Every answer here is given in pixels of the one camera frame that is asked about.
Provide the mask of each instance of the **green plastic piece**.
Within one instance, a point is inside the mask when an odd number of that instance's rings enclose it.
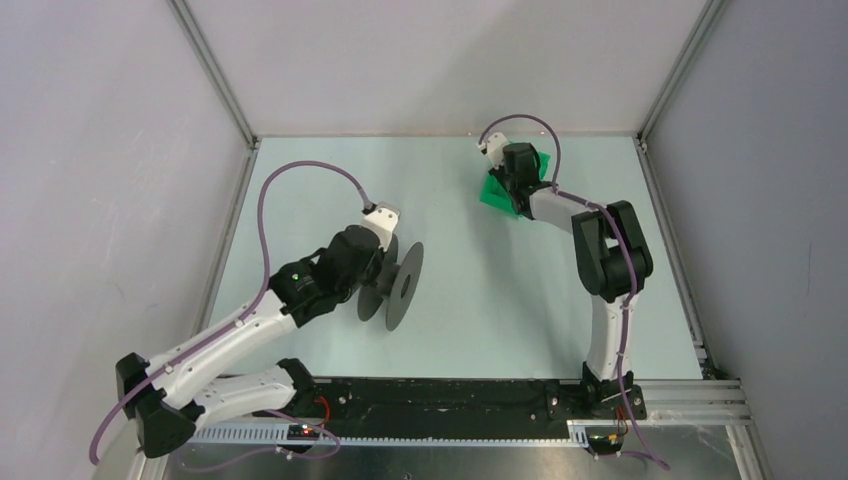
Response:
[[[550,155],[539,152],[539,161],[542,164],[542,167],[539,169],[539,180],[543,180],[545,178],[545,172],[548,171],[548,162],[550,160]],[[491,175],[486,175],[486,181],[483,183],[483,191],[480,193],[480,201],[486,205],[491,205],[498,210],[502,210],[513,217],[519,216],[515,213],[515,210],[512,209],[512,202],[509,200],[509,195],[507,195],[506,190],[504,190],[498,181],[495,180],[495,177]]]

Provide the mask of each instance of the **white wall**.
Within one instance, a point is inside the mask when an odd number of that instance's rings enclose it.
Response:
[[[3,2],[0,65],[0,477],[87,478],[115,361],[198,316],[246,150],[163,0]]]
[[[190,3],[260,134],[464,135],[635,132],[705,0]]]
[[[648,141],[778,478],[848,467],[846,25],[846,2],[731,2]]]

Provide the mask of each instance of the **black disc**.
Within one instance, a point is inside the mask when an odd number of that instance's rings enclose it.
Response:
[[[418,279],[421,277],[421,266],[424,264],[424,244],[417,242],[406,252],[406,257],[392,285],[389,295],[389,306],[386,309],[386,328],[392,331],[400,325],[403,316],[412,303]]]
[[[398,252],[398,242],[397,235],[392,235],[392,243],[389,244],[389,249],[386,251],[386,256],[383,257],[383,269],[380,272],[383,275],[384,272],[389,272],[393,270],[395,262],[397,262],[397,252]],[[377,310],[380,309],[380,305],[383,304],[383,296],[380,294],[380,290],[378,290],[377,286],[367,286],[359,289],[359,300],[356,302],[356,313],[359,315],[359,319],[363,322],[367,322],[371,320],[371,317],[377,313]]]

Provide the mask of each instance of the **white clip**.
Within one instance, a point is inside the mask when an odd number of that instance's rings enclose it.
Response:
[[[362,226],[374,232],[380,239],[380,248],[387,252],[392,243],[392,233],[400,219],[400,210],[380,202],[377,207],[362,218]]]
[[[477,149],[481,152],[485,150],[483,155],[489,158],[492,167],[498,168],[503,163],[503,147],[507,145],[509,145],[509,140],[506,139],[506,136],[503,133],[497,132],[487,138],[485,144],[478,143]]]

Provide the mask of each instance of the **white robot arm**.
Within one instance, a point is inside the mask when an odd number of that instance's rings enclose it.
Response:
[[[249,315],[244,312],[250,307],[243,305],[165,353],[149,360],[135,353],[121,359],[115,367],[121,398],[164,367],[164,373],[124,407],[126,416],[137,420],[145,455],[170,453],[206,425],[285,407],[303,387],[298,380],[311,381],[298,361],[283,360],[252,375],[218,377],[245,355],[331,312],[359,287],[374,283],[399,216],[394,207],[375,206],[361,225],[337,233],[327,248],[271,276]],[[192,349],[196,351],[175,362]]]
[[[577,266],[584,288],[592,297],[592,337],[584,364],[584,381],[592,384],[602,399],[616,395],[612,381],[618,378],[616,362],[622,339],[622,308],[632,320],[632,308],[638,298],[630,294],[631,283],[621,246],[607,246],[613,238],[607,219],[590,206],[539,178],[539,155],[529,143],[510,143],[495,133],[478,145],[489,159],[489,174],[498,180],[512,201],[513,210],[532,220],[550,223],[574,237]],[[635,211],[627,202],[605,206],[622,232],[637,274],[637,292],[653,271],[653,261],[642,235]],[[629,338],[624,342],[629,345]],[[629,348],[622,352],[621,374],[632,382]]]

